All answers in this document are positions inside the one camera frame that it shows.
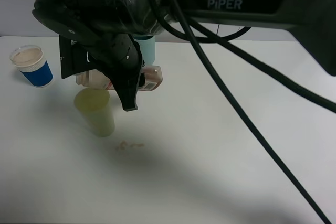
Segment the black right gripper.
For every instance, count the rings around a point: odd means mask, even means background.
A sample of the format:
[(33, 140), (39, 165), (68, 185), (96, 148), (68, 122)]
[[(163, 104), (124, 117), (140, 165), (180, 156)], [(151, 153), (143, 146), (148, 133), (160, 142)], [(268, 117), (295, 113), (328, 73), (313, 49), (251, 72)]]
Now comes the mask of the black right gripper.
[(138, 109), (137, 92), (142, 68), (142, 56), (135, 41), (127, 34), (81, 35), (71, 31), (71, 40), (85, 46), (98, 48), (104, 72), (117, 92), (124, 111)]

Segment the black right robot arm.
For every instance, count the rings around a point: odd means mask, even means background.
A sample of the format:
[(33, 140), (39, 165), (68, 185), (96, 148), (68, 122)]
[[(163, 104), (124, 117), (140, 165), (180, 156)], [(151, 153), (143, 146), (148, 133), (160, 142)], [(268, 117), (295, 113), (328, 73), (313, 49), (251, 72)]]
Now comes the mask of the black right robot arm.
[(335, 0), (35, 0), (32, 14), (59, 35), (62, 52), (81, 47), (82, 56), (111, 80), (122, 108), (133, 111), (144, 64), (134, 38), (166, 30), (185, 39), (171, 26), (177, 8), (188, 25), (286, 30), (335, 75)]

